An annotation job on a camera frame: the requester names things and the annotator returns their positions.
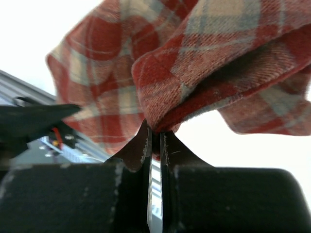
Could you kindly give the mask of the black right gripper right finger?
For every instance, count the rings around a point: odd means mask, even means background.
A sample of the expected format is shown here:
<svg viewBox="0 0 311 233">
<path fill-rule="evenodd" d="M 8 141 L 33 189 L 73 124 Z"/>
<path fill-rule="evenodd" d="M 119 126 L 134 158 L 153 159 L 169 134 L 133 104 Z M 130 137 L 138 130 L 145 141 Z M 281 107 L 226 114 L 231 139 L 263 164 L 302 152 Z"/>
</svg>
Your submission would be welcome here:
<svg viewBox="0 0 311 233">
<path fill-rule="evenodd" d="M 163 232 L 306 232 L 306 202 L 288 171 L 211 166 L 172 132 L 159 142 Z"/>
</svg>

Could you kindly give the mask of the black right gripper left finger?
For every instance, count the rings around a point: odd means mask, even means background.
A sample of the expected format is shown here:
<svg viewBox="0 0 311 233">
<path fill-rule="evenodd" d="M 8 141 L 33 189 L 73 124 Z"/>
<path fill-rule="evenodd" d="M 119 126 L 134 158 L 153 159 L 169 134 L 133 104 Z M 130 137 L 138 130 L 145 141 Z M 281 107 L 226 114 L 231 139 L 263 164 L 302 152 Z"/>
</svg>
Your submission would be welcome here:
<svg viewBox="0 0 311 233">
<path fill-rule="evenodd" d="M 0 185 L 3 233 L 147 233 L 152 131 L 99 164 L 18 166 Z"/>
</svg>

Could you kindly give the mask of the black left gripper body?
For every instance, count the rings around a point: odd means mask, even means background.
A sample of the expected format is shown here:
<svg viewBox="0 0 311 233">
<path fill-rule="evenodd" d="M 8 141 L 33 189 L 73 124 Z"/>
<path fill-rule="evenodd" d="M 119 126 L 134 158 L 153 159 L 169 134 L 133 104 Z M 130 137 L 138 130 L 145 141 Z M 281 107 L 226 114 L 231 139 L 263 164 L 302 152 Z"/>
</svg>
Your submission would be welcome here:
<svg viewBox="0 0 311 233">
<path fill-rule="evenodd" d="M 27 144 L 53 133 L 59 146 L 64 143 L 59 124 L 80 111 L 75 104 L 0 107 L 0 154 L 19 155 Z"/>
</svg>

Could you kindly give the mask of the red plaid skirt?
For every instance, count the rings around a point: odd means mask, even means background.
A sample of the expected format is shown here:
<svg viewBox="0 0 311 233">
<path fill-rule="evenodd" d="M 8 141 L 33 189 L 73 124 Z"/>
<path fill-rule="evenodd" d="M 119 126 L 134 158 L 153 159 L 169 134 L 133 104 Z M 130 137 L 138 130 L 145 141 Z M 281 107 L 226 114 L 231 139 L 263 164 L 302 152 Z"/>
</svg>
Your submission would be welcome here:
<svg viewBox="0 0 311 233">
<path fill-rule="evenodd" d="M 146 120 L 218 110 L 239 134 L 308 136 L 308 0 L 105 0 L 47 56 L 66 123 L 112 155 Z"/>
</svg>

